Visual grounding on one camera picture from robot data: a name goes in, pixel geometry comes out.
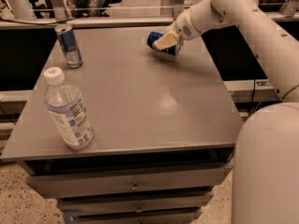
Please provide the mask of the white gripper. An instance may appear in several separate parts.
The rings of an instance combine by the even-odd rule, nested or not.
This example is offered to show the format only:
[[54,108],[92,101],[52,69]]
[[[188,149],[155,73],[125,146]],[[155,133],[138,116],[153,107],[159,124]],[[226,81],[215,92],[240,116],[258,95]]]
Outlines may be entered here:
[[183,11],[177,19],[170,25],[172,32],[158,34],[158,38],[152,43],[157,50],[168,49],[176,46],[180,40],[192,40],[201,35],[201,33],[193,26],[191,11],[189,9]]

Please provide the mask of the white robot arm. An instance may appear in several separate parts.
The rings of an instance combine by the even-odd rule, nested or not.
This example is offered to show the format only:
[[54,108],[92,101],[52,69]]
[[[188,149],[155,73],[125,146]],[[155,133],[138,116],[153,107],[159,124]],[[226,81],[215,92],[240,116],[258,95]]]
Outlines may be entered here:
[[183,11],[154,42],[170,48],[234,25],[280,101],[251,115],[235,145],[232,224],[299,224],[299,43],[258,0],[204,0]]

